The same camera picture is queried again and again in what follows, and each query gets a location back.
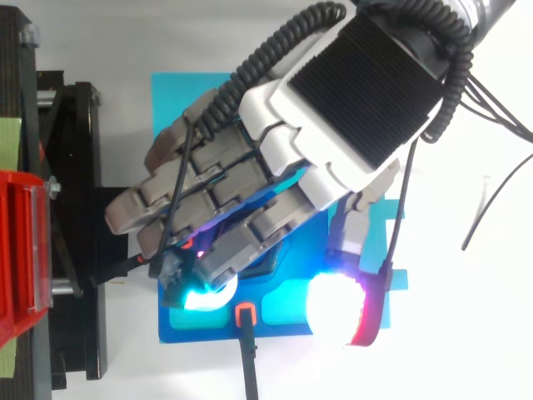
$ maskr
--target glowing white light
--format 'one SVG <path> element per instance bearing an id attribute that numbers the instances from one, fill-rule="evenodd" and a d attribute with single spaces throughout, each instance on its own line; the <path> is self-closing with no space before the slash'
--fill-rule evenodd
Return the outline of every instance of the glowing white light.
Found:
<path id="1" fill-rule="evenodd" d="M 307 323 L 321 340 L 348 344 L 359 327 L 365 291 L 355 279 L 340 273 L 319 273 L 309 282 Z"/>
<path id="2" fill-rule="evenodd" d="M 237 291 L 237 275 L 218 292 L 199 293 L 191 290 L 185 299 L 186 310 L 213 311 L 224 307 Z"/>

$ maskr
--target black strap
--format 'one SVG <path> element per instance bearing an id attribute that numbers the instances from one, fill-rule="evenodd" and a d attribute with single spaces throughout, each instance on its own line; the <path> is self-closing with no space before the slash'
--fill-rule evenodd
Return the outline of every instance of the black strap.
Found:
<path id="1" fill-rule="evenodd" d="M 244 308 L 241 313 L 241 332 L 239 339 L 241 344 L 242 369 L 244 371 L 244 386 L 247 400 L 258 400 L 257 377 L 256 377 L 256 339 L 253 333 L 252 310 Z"/>
<path id="2" fill-rule="evenodd" d="M 124 261 L 118 262 L 111 267 L 103 268 L 98 273 L 91 277 L 91 282 L 94 286 L 102 285 L 105 282 L 111 281 L 114 278 L 124 277 L 127 273 L 133 271 L 135 268 L 146 264 L 147 261 L 141 254 L 130 257 Z"/>

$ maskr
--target metal bolt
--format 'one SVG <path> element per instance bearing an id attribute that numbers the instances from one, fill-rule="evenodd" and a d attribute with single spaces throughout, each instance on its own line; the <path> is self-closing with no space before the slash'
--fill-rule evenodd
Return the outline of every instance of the metal bolt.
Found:
<path id="1" fill-rule="evenodd" d="M 56 177 L 51 176 L 46 183 L 45 188 L 47 189 L 48 196 L 50 196 L 52 200 L 55 200 L 57 198 L 57 194 L 61 192 L 61 183 L 57 181 Z"/>
<path id="2" fill-rule="evenodd" d="M 25 48 L 39 48 L 41 46 L 41 33 L 34 23 L 27 23 L 20 32 L 20 43 Z"/>
<path id="3" fill-rule="evenodd" d="M 98 90 L 93 90 L 91 101 L 94 107 L 102 106 L 102 94 Z"/>

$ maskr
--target black ribbed panel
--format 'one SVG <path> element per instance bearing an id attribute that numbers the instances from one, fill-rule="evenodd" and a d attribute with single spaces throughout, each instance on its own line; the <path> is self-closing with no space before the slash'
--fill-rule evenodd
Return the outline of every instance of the black ribbed panel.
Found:
<path id="1" fill-rule="evenodd" d="M 0 118 L 22 116 L 20 15 L 15 7 L 0 7 Z"/>
<path id="2" fill-rule="evenodd" d="M 289 86 L 374 168 L 421 128 L 444 94 L 443 85 L 364 14 Z"/>

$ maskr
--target coiled cable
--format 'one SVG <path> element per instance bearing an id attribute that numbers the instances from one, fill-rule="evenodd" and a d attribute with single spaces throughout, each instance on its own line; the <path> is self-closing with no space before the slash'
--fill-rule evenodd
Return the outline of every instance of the coiled cable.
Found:
<path id="1" fill-rule="evenodd" d="M 450 125 L 470 76 L 474 58 L 472 54 L 474 39 L 471 30 L 456 12 L 451 11 L 441 0 L 404 0 L 399 3 L 383 4 L 382 9 L 399 23 L 407 23 L 429 31 L 447 49 L 452 50 L 441 109 L 421 135 L 424 142 L 436 143 Z"/>
<path id="2" fill-rule="evenodd" d="M 218 94 L 196 120 L 197 132 L 212 141 L 215 133 L 233 119 L 248 89 L 256 86 L 298 43 L 323 28 L 331 28 L 345 16 L 344 4 L 319 2 L 291 18 L 221 85 Z"/>

